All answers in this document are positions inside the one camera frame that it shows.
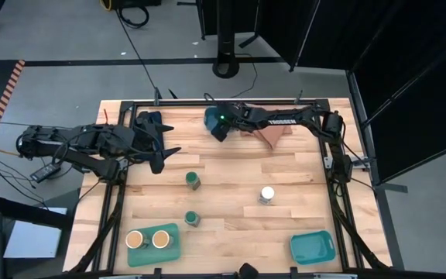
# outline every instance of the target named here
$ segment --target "green cup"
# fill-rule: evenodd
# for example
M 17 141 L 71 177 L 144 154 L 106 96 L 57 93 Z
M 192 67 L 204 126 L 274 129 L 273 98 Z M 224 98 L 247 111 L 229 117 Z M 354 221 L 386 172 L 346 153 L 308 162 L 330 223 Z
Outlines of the green cup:
M 185 222 L 195 228 L 199 226 L 199 222 L 201 222 L 201 217 L 193 211 L 189 211 L 185 213 Z
M 185 182 L 187 182 L 187 185 L 190 187 L 190 189 L 196 191 L 199 186 L 201 186 L 201 180 L 197 176 L 197 174 L 193 171 L 188 172 L 185 175 Z

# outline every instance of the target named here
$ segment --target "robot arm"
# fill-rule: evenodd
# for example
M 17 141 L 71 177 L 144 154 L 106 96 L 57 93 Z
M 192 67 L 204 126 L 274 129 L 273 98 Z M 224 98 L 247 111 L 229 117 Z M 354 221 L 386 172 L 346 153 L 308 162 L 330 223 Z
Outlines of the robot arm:
M 352 161 L 345 155 L 341 145 L 341 128 L 343 118 L 338 112 L 330 112 L 318 107 L 267 111 L 264 108 L 251 108 L 244 104 L 217 104 L 215 117 L 218 124 L 211 134 L 219 141 L 225 140 L 231 128 L 253 132 L 267 126 L 302 125 L 311 133 L 324 140 L 330 147 L 333 166 L 331 178 L 338 183 L 347 183 L 352 175 Z M 322 127 L 314 121 L 315 117 L 323 117 Z
M 152 122 L 146 114 L 140 114 L 134 129 L 119 125 L 85 125 L 72 129 L 30 126 L 16 140 L 16 149 L 22 157 L 52 157 L 48 169 L 56 169 L 64 161 L 79 171 L 93 171 L 100 179 L 119 183 L 124 166 L 118 158 L 124 157 L 133 164 L 149 161 L 151 171 L 159 174 L 164 160 L 180 148 L 163 150 L 158 136 L 173 127 Z M 99 155 L 98 160 L 90 155 Z

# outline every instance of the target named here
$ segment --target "black backdrop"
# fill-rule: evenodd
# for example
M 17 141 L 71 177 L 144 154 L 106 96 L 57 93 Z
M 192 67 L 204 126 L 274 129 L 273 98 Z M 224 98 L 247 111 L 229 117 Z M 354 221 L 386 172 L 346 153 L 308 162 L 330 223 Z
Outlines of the black backdrop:
M 397 2 L 321 0 L 298 66 L 352 69 Z
M 368 117 L 444 50 L 446 1 L 405 1 L 355 70 Z
M 445 151 L 446 1 L 405 1 L 355 76 L 368 118 L 400 94 L 371 123 L 381 181 Z
M 446 59 L 371 125 L 381 179 L 446 150 Z
M 257 0 L 237 3 L 237 32 L 255 31 Z M 207 33 L 215 5 L 203 0 Z M 258 34 L 291 67 L 353 73 L 368 118 L 394 101 L 371 122 L 376 180 L 446 152 L 446 1 L 259 0 L 259 11 Z

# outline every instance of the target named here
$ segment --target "gray floor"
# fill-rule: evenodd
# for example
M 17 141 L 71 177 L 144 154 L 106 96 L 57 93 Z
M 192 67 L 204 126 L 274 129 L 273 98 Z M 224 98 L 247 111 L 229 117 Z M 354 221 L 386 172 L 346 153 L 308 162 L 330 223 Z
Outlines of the gray floor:
M 143 58 L 214 57 L 216 40 L 201 40 L 195 7 L 176 6 L 165 0 L 149 8 L 146 28 L 128 29 Z M 238 36 L 237 43 L 249 35 Z M 242 52 L 255 57 L 276 57 L 262 40 Z M 0 13 L 0 59 L 107 60 L 135 59 L 133 49 L 113 12 L 96 0 L 6 0 Z M 252 84 L 251 64 L 242 64 L 229 80 L 215 77 L 210 64 L 148 66 L 163 96 L 172 89 L 180 98 L 200 98 L 204 92 L 228 97 Z M 348 97 L 341 71 L 318 69 L 288 72 L 286 64 L 257 64 L 259 77 L 246 97 Z M 102 99 L 152 98 L 153 90 L 140 66 L 26 67 L 3 117 L 4 122 L 76 126 L 96 119 Z M 14 150 L 24 126 L 0 126 L 0 148 Z M 42 165 L 0 154 L 0 159 L 24 174 Z M 446 272 L 446 156 L 399 177 L 410 187 L 408 195 L 389 194 L 403 259 L 408 270 Z M 73 207 L 81 175 L 72 171 L 56 181 L 39 184 L 35 192 L 53 206 Z M 36 204 L 5 186 L 0 194 L 18 202 Z M 56 260 L 20 271 L 17 278 L 55 274 Z

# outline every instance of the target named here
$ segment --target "wooden tabletop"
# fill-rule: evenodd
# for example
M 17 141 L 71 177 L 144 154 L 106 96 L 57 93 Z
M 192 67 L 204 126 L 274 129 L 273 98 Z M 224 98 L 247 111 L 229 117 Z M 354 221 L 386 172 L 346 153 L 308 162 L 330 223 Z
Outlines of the wooden tabletop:
M 362 154 L 352 108 L 347 98 L 329 99 L 331 110 L 343 116 L 345 142 Z M 121 101 L 103 101 L 97 123 L 118 121 Z M 334 239 L 331 208 L 325 184 L 318 140 L 302 126 L 280 138 L 275 150 L 251 136 L 228 134 L 219 143 L 203 123 L 204 107 L 146 107 L 160 111 L 163 123 L 173 126 L 164 133 L 166 148 L 182 150 L 166 160 L 161 174 L 152 174 L 148 164 L 129 168 L 123 205 L 115 274 L 151 274 L 155 267 L 164 274 L 233 272 L 250 263 L 261 273 L 341 271 L 338 256 L 333 261 L 310 266 L 297 265 L 290 255 L 290 237 L 326 229 Z M 201 186 L 196 191 L 185 185 L 185 174 L 196 171 Z M 369 182 L 369 175 L 354 170 L 354 178 Z M 81 195 L 97 182 L 87 174 Z M 264 186 L 276 192 L 272 205 L 257 202 Z M 385 264 L 389 252 L 372 190 L 356 182 L 348 190 L 359 235 Z M 69 270 L 84 255 L 98 232 L 105 186 L 98 185 L 77 206 L 63 270 Z M 184 223 L 184 213 L 197 212 L 197 228 Z M 174 222 L 180 229 L 182 256 L 174 262 L 129 267 L 125 235 L 131 229 Z M 348 259 L 355 266 L 352 246 L 344 231 Z M 110 239 L 105 240 L 101 268 L 105 268 Z

